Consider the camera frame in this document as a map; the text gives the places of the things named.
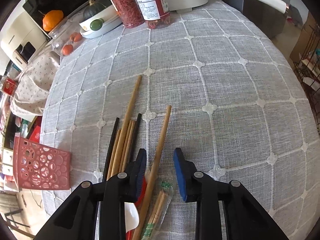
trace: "plastic container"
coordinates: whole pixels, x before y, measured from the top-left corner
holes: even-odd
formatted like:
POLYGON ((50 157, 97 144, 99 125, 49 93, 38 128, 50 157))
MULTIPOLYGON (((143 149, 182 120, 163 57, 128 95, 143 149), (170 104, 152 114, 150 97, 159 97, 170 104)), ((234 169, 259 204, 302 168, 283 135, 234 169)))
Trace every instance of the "plastic container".
POLYGON ((26 189, 70 189, 70 152, 14 138, 13 176, 18 186, 26 189))
POLYGON ((148 28, 155 29, 171 23, 167 0, 137 0, 148 28))
POLYGON ((7 76, 3 76, 0 81, 0 90, 6 93, 9 96, 13 96, 16 91, 18 83, 8 78, 7 76))
POLYGON ((144 23, 143 16, 135 0, 111 0, 124 27, 134 28, 144 23))
POLYGON ((65 56, 62 53, 62 49, 65 45, 71 44, 73 50, 77 49, 84 38, 80 34, 81 26, 78 19, 71 18, 62 23, 59 23, 51 32, 52 37, 52 49, 61 57, 65 56))

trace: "screw head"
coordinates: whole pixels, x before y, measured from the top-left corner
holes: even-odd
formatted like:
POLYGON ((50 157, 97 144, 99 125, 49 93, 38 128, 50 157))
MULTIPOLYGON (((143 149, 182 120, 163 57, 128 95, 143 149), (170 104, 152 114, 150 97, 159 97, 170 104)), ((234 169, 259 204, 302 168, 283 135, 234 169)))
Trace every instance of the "screw head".
POLYGON ((118 174, 118 178, 119 178, 119 179, 124 179, 125 177, 127 177, 127 174, 126 174, 125 172, 120 172, 120 173, 118 174))
POLYGON ((196 172, 194 173, 194 176, 195 176, 196 178, 202 178, 202 177, 203 177, 203 173, 202 173, 201 171, 196 171, 196 172))
POLYGON ((90 187, 90 182, 89 181, 84 181, 81 183, 81 187, 83 188, 87 188, 87 187, 90 187))
POLYGON ((237 180, 233 180, 233 181, 231 181, 231 185, 234 187, 239 187, 241 185, 241 183, 237 180))

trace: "floral cloth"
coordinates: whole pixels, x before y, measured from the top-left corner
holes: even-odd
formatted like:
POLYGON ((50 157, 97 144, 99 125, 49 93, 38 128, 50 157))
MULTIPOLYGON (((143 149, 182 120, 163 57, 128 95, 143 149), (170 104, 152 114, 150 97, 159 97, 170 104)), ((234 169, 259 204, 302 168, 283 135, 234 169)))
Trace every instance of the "floral cloth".
POLYGON ((39 55, 17 77, 19 85, 12 98, 12 113, 43 115, 53 78, 59 69, 60 58, 53 52, 39 55))

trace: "glass jar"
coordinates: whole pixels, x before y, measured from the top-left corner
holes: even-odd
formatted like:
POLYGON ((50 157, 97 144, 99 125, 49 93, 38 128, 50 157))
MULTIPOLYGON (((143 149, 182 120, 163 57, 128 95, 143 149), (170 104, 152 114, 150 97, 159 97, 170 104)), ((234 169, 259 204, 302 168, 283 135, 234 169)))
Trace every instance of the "glass jar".
POLYGON ((81 26, 79 19, 82 15, 76 15, 63 23, 59 23, 49 35, 52 37, 52 49, 59 56, 63 57, 62 49, 65 44, 72 44, 72 50, 77 49, 84 38, 80 34, 81 26))
POLYGON ((161 28, 170 24, 167 0, 137 0, 137 3, 148 28, 161 28))
POLYGON ((124 27, 134 28, 144 23, 143 16, 135 0, 111 0, 124 27))

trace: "table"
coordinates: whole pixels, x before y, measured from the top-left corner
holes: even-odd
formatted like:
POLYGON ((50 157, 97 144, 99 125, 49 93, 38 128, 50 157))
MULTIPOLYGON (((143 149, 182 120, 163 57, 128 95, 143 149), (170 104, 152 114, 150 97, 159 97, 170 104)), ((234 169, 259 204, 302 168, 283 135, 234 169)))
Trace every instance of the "table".
MULTIPOLYGON (((143 74, 132 118, 143 113, 137 149, 147 150, 147 171, 172 105, 157 184, 175 177, 173 150, 181 147, 198 170, 239 180, 290 239, 304 239, 319 217, 320 147, 296 76, 271 41, 221 0, 172 19, 164 29, 119 26, 65 57, 41 142, 72 152, 71 190, 100 181, 114 120, 143 74)), ((43 191, 46 212, 69 194, 43 191)), ((157 239, 194 239, 195 218, 195 204, 176 190, 157 239)))

